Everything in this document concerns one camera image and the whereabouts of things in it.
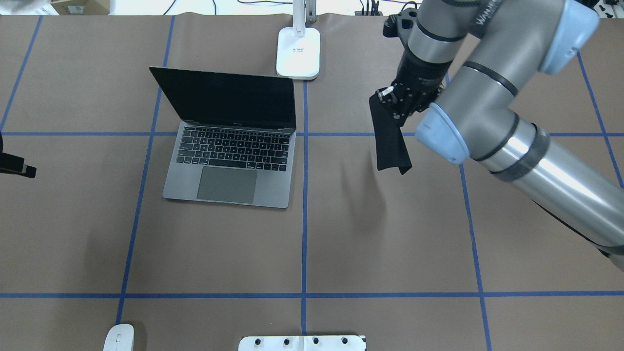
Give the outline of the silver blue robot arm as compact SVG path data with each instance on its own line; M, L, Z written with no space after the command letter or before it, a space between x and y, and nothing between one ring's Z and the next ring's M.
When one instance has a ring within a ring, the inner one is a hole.
M421 144L479 162L623 268L623 189L510 109L536 73L556 74L599 26L576 0L424 0L384 22L404 47L396 78L369 98L379 170L412 164L401 127L424 113Z

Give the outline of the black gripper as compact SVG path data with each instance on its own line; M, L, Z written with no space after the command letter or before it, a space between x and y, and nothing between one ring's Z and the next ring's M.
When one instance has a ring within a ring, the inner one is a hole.
M404 51L390 87L377 89L379 100L390 103L392 122L405 122L413 113L421 113L443 91L443 80L451 62L431 63Z

